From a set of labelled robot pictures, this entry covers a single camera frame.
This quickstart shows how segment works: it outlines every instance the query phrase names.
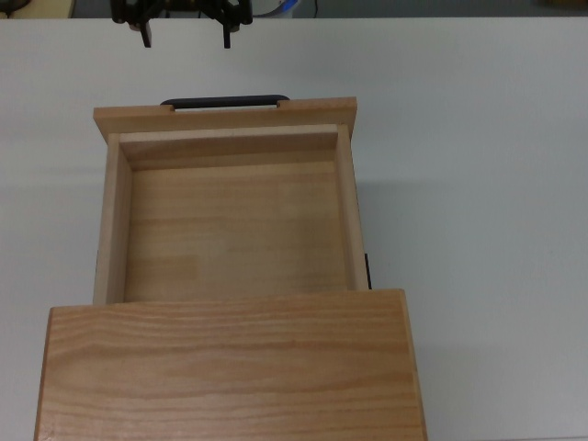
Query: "wooden box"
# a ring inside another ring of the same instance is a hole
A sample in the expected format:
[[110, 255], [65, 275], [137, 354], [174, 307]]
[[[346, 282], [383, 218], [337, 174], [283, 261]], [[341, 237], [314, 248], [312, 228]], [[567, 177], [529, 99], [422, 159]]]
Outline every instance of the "wooden box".
[[96, 305], [367, 289], [354, 98], [97, 108]]
[[53, 308], [35, 441], [425, 441], [401, 291]]

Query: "open drawer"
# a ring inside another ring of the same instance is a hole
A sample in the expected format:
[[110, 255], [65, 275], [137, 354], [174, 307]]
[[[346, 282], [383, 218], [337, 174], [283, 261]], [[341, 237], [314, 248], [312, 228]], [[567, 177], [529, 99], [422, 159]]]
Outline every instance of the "open drawer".
[[425, 441], [402, 291], [53, 308], [35, 441]]
[[354, 98], [97, 108], [108, 152], [94, 303], [367, 289], [355, 115]]

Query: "light wood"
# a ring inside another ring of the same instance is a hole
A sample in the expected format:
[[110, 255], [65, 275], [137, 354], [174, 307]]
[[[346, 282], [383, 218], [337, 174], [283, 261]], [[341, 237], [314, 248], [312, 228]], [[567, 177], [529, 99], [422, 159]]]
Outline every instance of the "light wood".
[[345, 124], [353, 133], [354, 97], [280, 101], [276, 108], [174, 111], [171, 106], [98, 107], [94, 120], [106, 140], [110, 133]]
[[107, 171], [94, 285], [95, 304], [117, 303], [124, 299], [131, 188], [132, 171], [120, 150], [119, 136], [112, 134], [108, 137]]
[[146, 131], [110, 135], [94, 303], [367, 289], [349, 128], [320, 123], [355, 105], [191, 112], [220, 126], [197, 130], [166, 106], [97, 109]]
[[52, 310], [35, 441], [424, 441], [401, 291]]
[[335, 167], [347, 286], [349, 289], [368, 289], [351, 142], [345, 126], [339, 126]]
[[333, 160], [337, 136], [334, 124], [156, 131], [123, 133], [120, 148], [136, 171], [313, 162]]
[[333, 162], [133, 175], [125, 301], [346, 289]]

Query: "wooden drawer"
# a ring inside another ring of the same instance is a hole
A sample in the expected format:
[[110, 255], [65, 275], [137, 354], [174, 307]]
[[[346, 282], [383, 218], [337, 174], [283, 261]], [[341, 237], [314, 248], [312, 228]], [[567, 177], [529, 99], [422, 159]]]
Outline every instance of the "wooden drawer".
[[51, 310], [35, 440], [426, 439], [402, 291]]
[[97, 108], [107, 171], [94, 303], [367, 289], [354, 98]]

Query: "drawer handle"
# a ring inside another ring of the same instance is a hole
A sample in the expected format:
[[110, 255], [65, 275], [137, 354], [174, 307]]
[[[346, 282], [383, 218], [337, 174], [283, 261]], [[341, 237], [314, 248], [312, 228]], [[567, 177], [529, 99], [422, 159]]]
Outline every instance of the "drawer handle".
[[211, 96], [207, 98], [168, 99], [163, 105], [176, 108], [214, 108], [214, 107], [250, 107], [277, 106], [278, 101], [289, 101], [283, 95], [249, 95], [249, 96]]

